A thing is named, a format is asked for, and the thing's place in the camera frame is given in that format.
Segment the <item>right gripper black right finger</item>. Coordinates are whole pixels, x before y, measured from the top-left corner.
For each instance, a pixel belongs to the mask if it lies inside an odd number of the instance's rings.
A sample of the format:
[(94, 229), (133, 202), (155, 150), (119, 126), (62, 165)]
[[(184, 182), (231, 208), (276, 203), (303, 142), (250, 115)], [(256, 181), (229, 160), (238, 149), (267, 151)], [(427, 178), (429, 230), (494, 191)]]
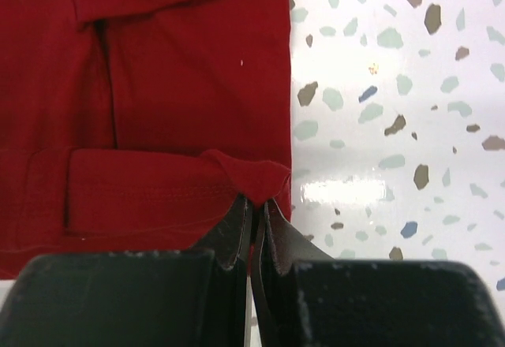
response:
[(444, 260), (334, 259), (283, 217), (258, 217), (252, 291), (265, 346), (501, 346), (485, 284)]

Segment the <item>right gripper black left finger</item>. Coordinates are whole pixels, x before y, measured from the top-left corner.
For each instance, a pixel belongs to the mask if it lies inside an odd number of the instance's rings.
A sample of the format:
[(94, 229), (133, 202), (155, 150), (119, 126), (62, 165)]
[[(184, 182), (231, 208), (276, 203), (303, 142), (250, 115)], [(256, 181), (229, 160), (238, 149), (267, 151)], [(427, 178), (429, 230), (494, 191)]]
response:
[(239, 196), (184, 251), (45, 255), (1, 310), (4, 346), (247, 346), (253, 208)]

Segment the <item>dark red t-shirt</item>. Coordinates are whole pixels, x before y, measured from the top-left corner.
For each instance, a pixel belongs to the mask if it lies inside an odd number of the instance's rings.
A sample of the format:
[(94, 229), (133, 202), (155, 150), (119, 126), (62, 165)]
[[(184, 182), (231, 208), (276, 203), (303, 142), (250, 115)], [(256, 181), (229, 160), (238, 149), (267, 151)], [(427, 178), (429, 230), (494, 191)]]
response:
[(291, 212), (289, 0), (1, 0), (1, 277)]

